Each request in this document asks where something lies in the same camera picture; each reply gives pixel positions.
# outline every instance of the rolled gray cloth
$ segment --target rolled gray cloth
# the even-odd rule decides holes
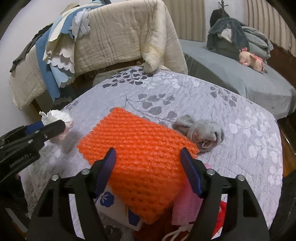
[[[212,150],[224,140],[224,132],[216,122],[211,120],[195,121],[190,115],[184,115],[177,119],[173,128],[187,136],[202,152]]]

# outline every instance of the beige blanket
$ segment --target beige blanket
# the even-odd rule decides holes
[[[187,66],[167,7],[161,0],[109,4],[89,12],[90,32],[75,43],[75,73],[142,57],[145,72],[166,67],[187,74]],[[14,103],[22,108],[46,86],[33,47],[9,80]]]

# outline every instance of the drawstring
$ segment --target drawstring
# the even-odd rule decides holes
[[[181,226],[181,227],[178,228],[178,230],[173,231],[173,232],[171,232],[171,233],[165,235],[161,241],[165,241],[168,237],[170,237],[170,236],[172,236],[172,235],[173,235],[173,237],[171,238],[170,241],[174,241],[174,240],[176,239],[176,237],[178,237],[178,235],[179,235],[181,232],[185,232],[185,231],[189,231],[189,232],[190,232],[191,229],[192,229],[192,226],[193,226],[193,224],[189,224],[189,225],[186,225],[186,226]],[[184,241],[185,239],[187,239],[188,235],[189,235],[189,234],[187,234],[187,235],[186,235],[184,238],[182,238],[180,241]]]

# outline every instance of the coat rack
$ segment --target coat rack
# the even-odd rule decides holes
[[[222,7],[222,17],[224,18],[225,17],[225,10],[224,10],[224,7],[226,7],[226,6],[228,6],[228,4],[227,5],[224,5],[224,1],[223,0],[221,0],[221,3],[220,2],[218,2],[220,5],[221,5],[221,7]]]

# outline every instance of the white wall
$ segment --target white wall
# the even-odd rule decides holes
[[[206,36],[210,30],[210,18],[212,12],[215,9],[221,8],[221,5],[218,2],[221,2],[221,0],[205,0]],[[236,18],[242,23],[247,24],[247,0],[224,0],[224,4],[229,5],[225,7],[225,11],[231,18]]]
[[[8,84],[12,61],[40,29],[53,22],[73,2],[82,5],[91,0],[32,0],[20,10],[0,40],[0,136],[36,121],[32,109],[20,111],[12,101]]]

